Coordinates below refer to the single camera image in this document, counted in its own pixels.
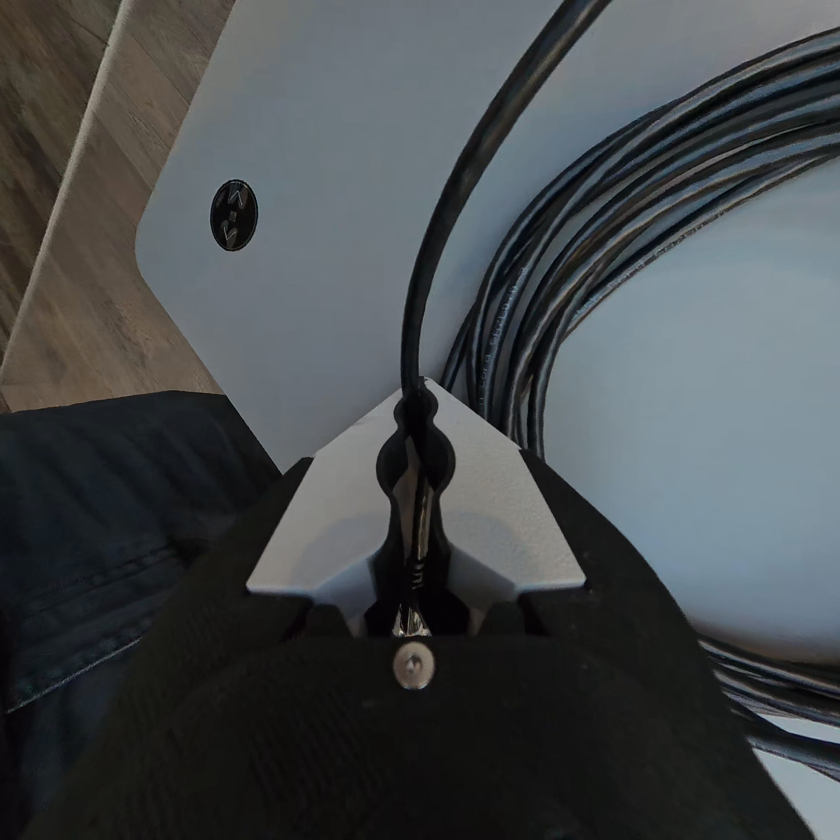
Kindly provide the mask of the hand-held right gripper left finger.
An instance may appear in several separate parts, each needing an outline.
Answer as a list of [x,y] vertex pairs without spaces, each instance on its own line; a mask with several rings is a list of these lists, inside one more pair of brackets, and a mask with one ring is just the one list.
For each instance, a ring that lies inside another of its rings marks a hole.
[[394,392],[316,452],[246,587],[250,594],[305,596],[337,606],[354,636],[375,603],[373,561],[392,507],[376,474],[396,432]]

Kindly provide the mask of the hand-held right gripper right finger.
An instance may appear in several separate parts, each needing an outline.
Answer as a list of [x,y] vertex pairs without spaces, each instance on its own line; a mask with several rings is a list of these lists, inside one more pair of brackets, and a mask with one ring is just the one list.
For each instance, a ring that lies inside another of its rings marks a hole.
[[420,634],[467,634],[520,595],[585,574],[524,453],[433,380],[420,390]]

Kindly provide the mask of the round black desk cap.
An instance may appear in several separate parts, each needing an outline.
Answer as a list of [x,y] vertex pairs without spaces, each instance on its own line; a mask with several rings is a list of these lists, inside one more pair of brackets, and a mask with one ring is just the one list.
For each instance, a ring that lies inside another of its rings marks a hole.
[[250,185],[242,180],[226,181],[215,192],[209,224],[213,239],[228,253],[246,247],[255,234],[259,206]]

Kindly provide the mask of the grey desk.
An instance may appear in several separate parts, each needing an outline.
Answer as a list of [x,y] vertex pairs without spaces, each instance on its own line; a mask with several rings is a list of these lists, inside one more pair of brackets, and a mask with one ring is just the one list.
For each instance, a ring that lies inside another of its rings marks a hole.
[[[408,276],[480,111],[554,2],[237,2],[139,227],[143,278],[280,468],[398,386]],[[435,281],[435,372],[529,198],[631,119],[838,2],[615,2],[522,117]],[[228,253],[211,202],[253,189]],[[612,294],[560,349],[549,463],[697,628],[838,661],[838,162]]]

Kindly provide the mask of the person's dark clothing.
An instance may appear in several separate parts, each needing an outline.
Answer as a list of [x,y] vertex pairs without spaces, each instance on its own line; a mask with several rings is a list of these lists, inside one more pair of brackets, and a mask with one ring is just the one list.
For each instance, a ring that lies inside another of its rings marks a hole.
[[2,415],[2,838],[46,809],[184,573],[280,475],[222,395]]

